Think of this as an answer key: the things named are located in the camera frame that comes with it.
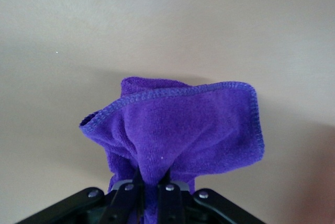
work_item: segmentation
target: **purple towel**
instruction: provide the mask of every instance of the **purple towel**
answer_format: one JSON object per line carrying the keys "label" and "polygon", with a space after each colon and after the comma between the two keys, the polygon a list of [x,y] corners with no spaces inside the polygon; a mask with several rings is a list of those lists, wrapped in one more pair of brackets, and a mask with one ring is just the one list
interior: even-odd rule
{"label": "purple towel", "polygon": [[121,98],[88,115],[80,129],[105,148],[115,174],[109,190],[140,168],[146,224],[157,222],[155,186],[169,168],[171,179],[193,192],[195,177],[251,165],[264,153],[256,92],[241,82],[190,86],[129,77]]}

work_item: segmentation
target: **towel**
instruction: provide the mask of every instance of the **towel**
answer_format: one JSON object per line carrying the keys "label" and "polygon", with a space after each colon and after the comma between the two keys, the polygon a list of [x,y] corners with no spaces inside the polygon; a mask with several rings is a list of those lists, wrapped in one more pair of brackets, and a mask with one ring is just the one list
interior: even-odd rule
{"label": "towel", "polygon": [[144,184],[144,223],[157,222],[157,184],[251,165],[264,142],[255,89],[242,82],[190,86],[166,79],[128,77],[121,96],[80,123],[85,136],[104,147],[114,176],[132,179],[139,167]]}

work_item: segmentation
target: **plain background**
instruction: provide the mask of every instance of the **plain background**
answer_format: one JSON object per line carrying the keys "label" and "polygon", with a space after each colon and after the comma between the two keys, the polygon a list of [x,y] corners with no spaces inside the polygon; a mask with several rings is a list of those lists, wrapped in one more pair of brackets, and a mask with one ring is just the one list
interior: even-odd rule
{"label": "plain background", "polygon": [[335,0],[0,0],[0,223],[106,191],[78,125],[133,75],[253,85],[264,159],[197,188],[269,224],[331,223],[334,72]]}

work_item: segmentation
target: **silver screw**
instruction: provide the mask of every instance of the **silver screw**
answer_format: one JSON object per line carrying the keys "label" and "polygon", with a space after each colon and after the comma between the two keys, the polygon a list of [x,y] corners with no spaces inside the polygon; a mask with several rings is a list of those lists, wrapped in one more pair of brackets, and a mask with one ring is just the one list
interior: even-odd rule
{"label": "silver screw", "polygon": [[126,185],[125,190],[126,190],[126,191],[130,191],[130,190],[132,190],[133,188],[134,188],[134,184],[129,183],[128,185]]}
{"label": "silver screw", "polygon": [[172,184],[169,184],[169,185],[167,185],[167,186],[165,187],[165,189],[166,189],[167,191],[173,191],[173,190],[174,190],[174,186],[173,186]]}
{"label": "silver screw", "polygon": [[208,193],[206,192],[206,191],[200,191],[199,192],[199,197],[201,198],[201,199],[207,199],[208,198]]}
{"label": "silver screw", "polygon": [[99,194],[99,191],[97,189],[94,189],[88,193],[89,198],[94,198]]}

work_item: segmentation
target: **cloth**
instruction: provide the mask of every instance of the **cloth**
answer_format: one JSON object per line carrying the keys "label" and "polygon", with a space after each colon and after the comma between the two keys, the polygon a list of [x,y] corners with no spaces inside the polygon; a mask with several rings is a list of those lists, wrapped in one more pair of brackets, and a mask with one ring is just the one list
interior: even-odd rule
{"label": "cloth", "polygon": [[157,222],[156,185],[169,168],[192,193],[197,176],[251,165],[264,153],[256,92],[241,82],[190,86],[128,77],[120,99],[88,115],[80,129],[106,151],[115,174],[109,190],[139,167],[146,224]]}

